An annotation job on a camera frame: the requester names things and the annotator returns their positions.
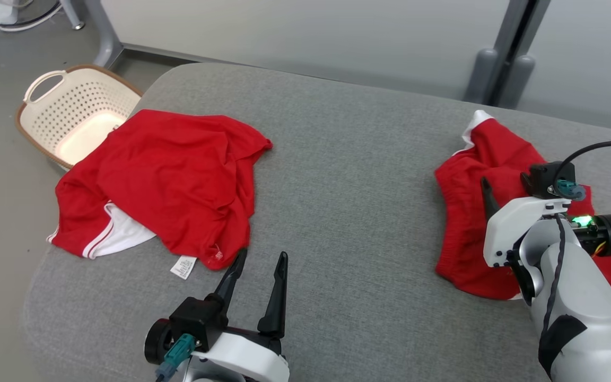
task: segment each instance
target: white wall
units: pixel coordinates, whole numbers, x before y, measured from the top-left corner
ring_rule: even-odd
[[[611,127],[611,0],[552,0],[519,110]]]
[[[102,0],[121,41],[460,99],[508,0]]]

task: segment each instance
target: teal connector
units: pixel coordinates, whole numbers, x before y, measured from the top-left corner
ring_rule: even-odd
[[[573,201],[582,201],[586,198],[586,189],[584,186],[576,184],[573,181],[559,180],[556,187],[562,194],[569,196],[569,199]]]
[[[157,368],[155,375],[157,376],[156,382],[169,382],[171,377],[176,374],[178,366],[192,354],[195,349],[195,337],[190,334],[183,334],[167,351],[167,355],[164,356],[164,362]]]

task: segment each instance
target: metal table leg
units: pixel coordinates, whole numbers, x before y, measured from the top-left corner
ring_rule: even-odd
[[[112,28],[100,0],[84,0],[84,2],[100,36],[100,48],[98,55],[95,56],[94,65],[109,68],[121,51],[124,50],[124,46],[119,42],[119,38]]]
[[[60,4],[63,6],[63,10],[65,10],[65,14],[67,18],[70,19],[70,24],[72,24],[72,29],[78,31],[84,27],[84,22],[80,20],[77,12],[75,12],[75,8],[72,6],[70,0],[59,0]]]

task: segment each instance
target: black tape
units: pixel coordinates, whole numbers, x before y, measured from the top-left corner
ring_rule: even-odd
[[[562,315],[539,338],[539,363],[551,377],[551,365],[562,348],[574,337],[585,331],[586,326],[576,317]]]

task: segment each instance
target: couch cushion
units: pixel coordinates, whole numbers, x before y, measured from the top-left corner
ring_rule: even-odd
[[[444,203],[433,171],[463,147],[482,106],[301,75],[192,64],[163,75],[137,109],[225,114],[274,142],[255,166],[256,213],[231,326],[255,329],[280,251],[290,256],[284,354],[291,381],[547,380],[521,301],[460,292],[437,276]],[[611,130],[485,107],[547,159]],[[611,212],[611,151],[577,160],[599,212]],[[185,297],[158,239],[88,261],[51,248],[23,328],[48,380],[151,382],[143,339]]]

